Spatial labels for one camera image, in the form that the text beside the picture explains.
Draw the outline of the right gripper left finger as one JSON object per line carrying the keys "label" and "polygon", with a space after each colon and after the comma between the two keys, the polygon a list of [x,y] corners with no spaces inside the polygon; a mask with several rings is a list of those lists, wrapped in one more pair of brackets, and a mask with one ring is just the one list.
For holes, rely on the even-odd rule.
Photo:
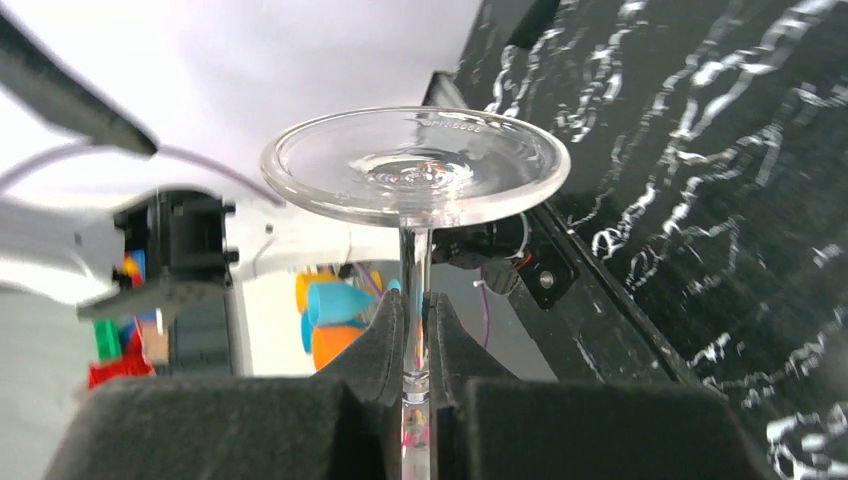
{"label": "right gripper left finger", "polygon": [[397,479],[403,301],[308,378],[150,377],[99,387],[49,479]]}

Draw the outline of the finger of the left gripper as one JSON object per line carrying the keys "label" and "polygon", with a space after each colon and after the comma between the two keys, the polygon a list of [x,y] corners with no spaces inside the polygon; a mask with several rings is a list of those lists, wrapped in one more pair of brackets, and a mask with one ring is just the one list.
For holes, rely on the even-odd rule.
{"label": "finger of the left gripper", "polygon": [[47,123],[95,144],[153,156],[157,142],[1,15],[1,84]]}

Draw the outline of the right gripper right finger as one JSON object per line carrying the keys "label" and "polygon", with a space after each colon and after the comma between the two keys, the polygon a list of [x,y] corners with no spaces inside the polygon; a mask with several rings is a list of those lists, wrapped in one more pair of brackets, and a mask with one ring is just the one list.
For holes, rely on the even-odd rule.
{"label": "right gripper right finger", "polygon": [[677,383],[532,382],[430,306],[438,479],[769,479],[730,407]]}

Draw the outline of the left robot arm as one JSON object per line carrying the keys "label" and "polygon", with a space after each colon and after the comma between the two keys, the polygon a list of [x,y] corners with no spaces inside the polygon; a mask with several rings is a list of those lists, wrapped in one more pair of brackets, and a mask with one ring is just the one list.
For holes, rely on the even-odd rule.
{"label": "left robot arm", "polygon": [[178,313],[402,229],[551,193],[523,121],[427,106],[461,2],[6,1],[1,283],[84,319]]}

